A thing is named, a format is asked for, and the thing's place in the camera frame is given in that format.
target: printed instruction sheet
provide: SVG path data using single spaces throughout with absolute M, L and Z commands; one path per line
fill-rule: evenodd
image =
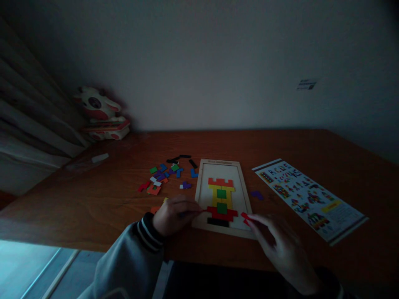
M 252 169 L 330 246 L 368 220 L 282 159 Z

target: person's left hand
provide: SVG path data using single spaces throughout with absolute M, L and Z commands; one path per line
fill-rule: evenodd
M 164 237 L 182 229 L 202 212 L 194 199 L 179 194 L 163 203 L 153 218 L 154 228 Z

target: cow plush toy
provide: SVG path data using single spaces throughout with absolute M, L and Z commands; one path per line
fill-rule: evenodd
M 105 96 L 105 91 L 92 87 L 79 87 L 80 94 L 74 95 L 74 100 L 83 105 L 85 113 L 90 117 L 90 123 L 82 129 L 83 132 L 96 140 L 121 140 L 129 133 L 130 122 L 123 116 L 116 116 L 121 107 Z

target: gray jacket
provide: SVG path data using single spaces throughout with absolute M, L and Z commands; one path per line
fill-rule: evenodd
M 152 298 L 163 260 L 164 238 L 147 213 L 130 224 L 99 260 L 94 282 L 79 299 Z

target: curtain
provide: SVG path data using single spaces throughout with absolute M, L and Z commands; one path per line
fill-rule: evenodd
M 87 121 L 0 19 L 0 190 L 24 194 L 88 146 Z

